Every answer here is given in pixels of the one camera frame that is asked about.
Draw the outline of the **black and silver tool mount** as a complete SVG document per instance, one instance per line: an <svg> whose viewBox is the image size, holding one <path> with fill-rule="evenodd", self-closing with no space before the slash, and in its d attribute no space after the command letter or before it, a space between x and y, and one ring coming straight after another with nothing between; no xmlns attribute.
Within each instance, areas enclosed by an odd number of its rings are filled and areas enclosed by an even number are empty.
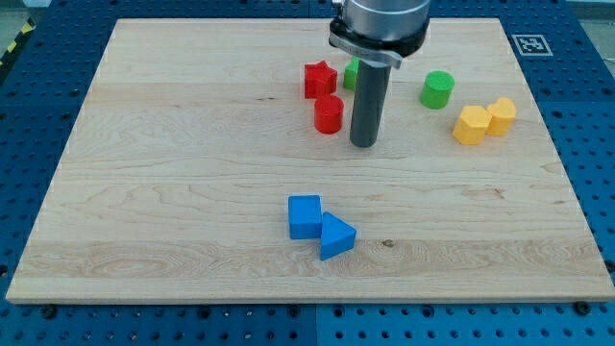
<svg viewBox="0 0 615 346"><path fill-rule="evenodd" d="M329 26L329 44L354 57L399 69L404 58L421 48L429 24L430 20L427 19L418 32L398 40L385 41L361 36L350 29L340 17L336 17Z"/></svg>

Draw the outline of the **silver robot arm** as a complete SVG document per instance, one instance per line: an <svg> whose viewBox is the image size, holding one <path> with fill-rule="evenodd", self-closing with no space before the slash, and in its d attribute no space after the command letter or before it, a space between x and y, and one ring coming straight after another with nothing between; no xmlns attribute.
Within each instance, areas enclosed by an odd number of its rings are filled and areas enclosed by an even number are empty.
<svg viewBox="0 0 615 346"><path fill-rule="evenodd" d="M330 23L329 44L358 58L350 140L359 148L378 138L392 69L424 43L430 0L345 0Z"/></svg>

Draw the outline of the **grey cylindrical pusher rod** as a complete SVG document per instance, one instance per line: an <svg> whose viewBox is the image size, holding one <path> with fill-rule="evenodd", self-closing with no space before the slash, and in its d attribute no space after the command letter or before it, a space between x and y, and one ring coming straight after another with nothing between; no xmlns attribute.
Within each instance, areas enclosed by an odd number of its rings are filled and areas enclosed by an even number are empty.
<svg viewBox="0 0 615 346"><path fill-rule="evenodd" d="M351 119L350 140L359 148L373 146L378 138L390 77L388 65L360 60Z"/></svg>

